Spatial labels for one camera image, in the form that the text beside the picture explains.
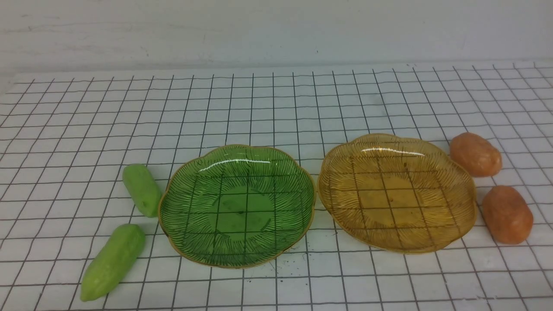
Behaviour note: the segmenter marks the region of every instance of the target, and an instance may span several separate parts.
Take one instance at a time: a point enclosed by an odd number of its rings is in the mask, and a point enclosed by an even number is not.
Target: table surface
[[[550,310],[553,303],[553,63],[25,74],[0,97],[0,304],[15,310]],[[494,242],[481,216],[424,255],[371,248],[317,203],[307,235],[264,265],[210,268],[181,258],[121,181],[147,163],[159,186],[225,144],[274,146],[314,178],[332,147],[366,133],[448,151],[488,139],[534,214],[530,237]],[[80,280],[111,232],[139,224],[147,245],[107,297]]]

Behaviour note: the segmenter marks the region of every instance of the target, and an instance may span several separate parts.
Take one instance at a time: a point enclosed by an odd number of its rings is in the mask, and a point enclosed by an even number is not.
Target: amber glass plate
[[[322,163],[318,189],[344,230],[386,250],[437,251],[476,221],[472,178],[420,139],[369,134],[339,145]]]
[[[311,175],[286,153],[229,145],[184,164],[159,205],[159,223],[182,256],[244,268],[278,256],[308,230]]]

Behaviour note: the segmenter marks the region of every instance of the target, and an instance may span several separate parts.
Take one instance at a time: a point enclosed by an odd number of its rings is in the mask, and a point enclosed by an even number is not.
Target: white wall
[[[553,57],[553,0],[0,0],[0,71]]]

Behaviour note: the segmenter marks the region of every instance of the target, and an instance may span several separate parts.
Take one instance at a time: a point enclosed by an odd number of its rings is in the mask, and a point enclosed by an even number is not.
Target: gold plate rim
[[[381,136],[388,136],[388,137],[393,137],[393,138],[396,138],[399,140],[399,142],[405,142],[405,141],[414,141],[414,142],[418,142],[418,143],[421,143],[421,144],[424,144],[424,145],[427,145],[427,146],[430,146],[431,148],[435,149],[438,151],[438,153],[444,158],[444,160],[446,160],[446,162],[448,162],[450,165],[458,168],[463,174],[466,174],[469,178],[468,180],[470,180],[470,186],[471,186],[471,189],[472,189],[472,200],[471,202],[472,203],[472,207],[473,207],[473,210],[474,210],[474,213],[473,213],[473,218],[471,219],[470,223],[471,225],[468,227],[468,229],[465,231],[465,232],[460,232],[459,234],[459,237],[457,237],[456,239],[452,240],[449,244],[459,240],[460,238],[462,238],[465,234],[467,234],[473,227],[474,225],[476,224],[476,220],[478,219],[478,204],[477,204],[477,191],[476,191],[476,185],[474,183],[474,179],[472,179],[471,175],[465,170],[465,168],[463,168],[462,166],[460,166],[459,164],[457,164],[455,161],[453,161],[449,155],[447,155],[447,153],[442,150],[441,148],[439,148],[438,146],[430,143],[430,142],[427,142],[423,139],[418,139],[418,138],[411,138],[411,137],[400,137],[400,136],[396,136],[396,135],[392,135],[392,134],[388,134],[388,133],[370,133],[370,134],[365,134],[365,135],[362,135],[360,137],[357,137],[356,139],[350,141],[350,142],[347,142],[347,143],[342,143],[342,144],[339,144],[335,147],[333,147],[324,157],[323,161],[322,161],[322,164],[321,164],[321,171],[320,171],[320,174],[319,174],[319,178],[317,179],[317,192],[319,194],[319,199],[321,201],[321,204],[325,207],[325,209],[328,211],[328,213],[331,215],[332,219],[345,231],[347,232],[349,235],[351,235],[352,237],[354,237],[356,240],[366,244],[366,245],[369,245],[370,247],[376,247],[376,248],[379,248],[379,249],[382,249],[382,250],[388,250],[388,251],[393,251],[393,252],[397,252],[397,253],[404,253],[404,254],[410,254],[410,253],[429,253],[429,252],[435,252],[437,250],[440,250],[440,249],[443,249],[445,247],[447,247],[447,245],[444,245],[443,247],[440,247],[438,249],[434,248],[434,247],[421,247],[421,248],[410,248],[408,250],[401,250],[401,249],[396,249],[396,248],[385,248],[385,247],[380,247],[380,246],[376,246],[376,245],[373,245],[363,239],[360,239],[354,231],[346,228],[345,226],[342,225],[342,221],[340,221],[338,218],[335,217],[334,213],[332,213],[329,209],[329,207],[325,204],[324,200],[322,199],[322,191],[321,191],[321,178],[320,176],[323,175],[323,173],[325,172],[325,162],[327,160],[329,160],[331,157],[329,157],[329,155],[332,154],[332,152],[337,149],[337,148],[341,148],[343,146],[346,146],[348,144],[354,144],[354,143],[359,143],[360,141],[365,141],[365,140],[373,140],[372,137],[381,137]]]

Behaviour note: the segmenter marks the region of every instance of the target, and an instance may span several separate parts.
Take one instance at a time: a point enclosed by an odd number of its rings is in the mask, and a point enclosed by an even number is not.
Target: scalloped plate rim
[[[224,265],[210,265],[208,263],[205,263],[205,262],[200,262],[198,260],[195,260],[193,258],[191,258],[190,256],[188,255],[185,255],[183,252],[181,252],[178,247],[173,243],[173,240],[171,239],[171,236],[165,231],[165,228],[164,228],[164,225],[163,225],[163,221],[161,220],[161,205],[165,199],[165,196],[167,195],[167,193],[169,192],[169,189],[171,187],[171,183],[173,182],[173,179],[175,178],[175,176],[182,170],[182,168],[184,168],[185,166],[189,165],[189,164],[192,164],[193,162],[197,161],[197,160],[200,160],[200,159],[203,159],[203,158],[206,158],[207,156],[209,156],[211,153],[219,150],[219,149],[225,149],[227,147],[245,147],[245,148],[249,148],[249,149],[271,149],[273,151],[277,151],[277,152],[280,152],[280,153],[283,153],[284,155],[286,155],[288,158],[290,158],[290,160],[295,164],[296,168],[300,169],[300,171],[303,171],[304,174],[306,174],[308,177],[309,177],[309,180],[311,181],[311,186],[313,188],[313,200],[311,202],[311,218],[309,220],[309,223],[307,224],[307,226],[305,227],[305,230],[304,232],[301,234],[301,236],[298,238],[297,241],[295,241],[294,243],[291,243],[289,247],[283,249],[282,251],[278,252],[275,256],[269,258],[269,259],[266,259],[266,260],[263,260],[263,261],[260,261],[258,263],[255,263],[253,265],[245,265],[245,266],[224,266]],[[192,262],[195,262],[195,263],[199,263],[203,266],[207,266],[207,267],[218,267],[218,268],[224,268],[224,269],[244,269],[244,268],[251,268],[251,267],[255,267],[255,266],[259,266],[259,265],[262,265],[264,263],[267,263],[275,258],[277,258],[278,256],[282,255],[285,251],[291,249],[292,247],[294,247],[299,241],[301,241],[301,239],[303,239],[303,237],[307,234],[307,231],[309,230],[309,228],[311,227],[312,223],[313,223],[313,218],[315,217],[315,205],[316,205],[316,201],[317,201],[317,185],[315,184],[315,181],[313,180],[313,176],[311,176],[311,174],[309,174],[309,172],[307,170],[305,170],[303,167],[300,166],[300,164],[294,160],[294,158],[289,155],[287,152],[284,152],[280,149],[277,149],[277,148],[274,148],[274,147],[264,147],[264,146],[248,146],[248,145],[245,145],[245,144],[228,144],[228,145],[224,145],[224,146],[220,146],[220,147],[217,147],[211,151],[209,151],[208,153],[200,156],[200,157],[197,157],[197,158],[194,158],[186,163],[184,163],[183,165],[181,165],[176,171],[175,173],[173,173],[173,175],[171,176],[171,179],[169,179],[169,182],[167,183],[167,187],[165,188],[165,191],[163,192],[163,195],[161,196],[161,199],[159,200],[159,204],[158,204],[158,223],[159,223],[159,226],[161,227],[161,230],[163,231],[163,233],[165,234],[165,236],[167,237],[167,239],[169,240],[169,244],[171,244],[171,247],[182,257],[192,261]]]

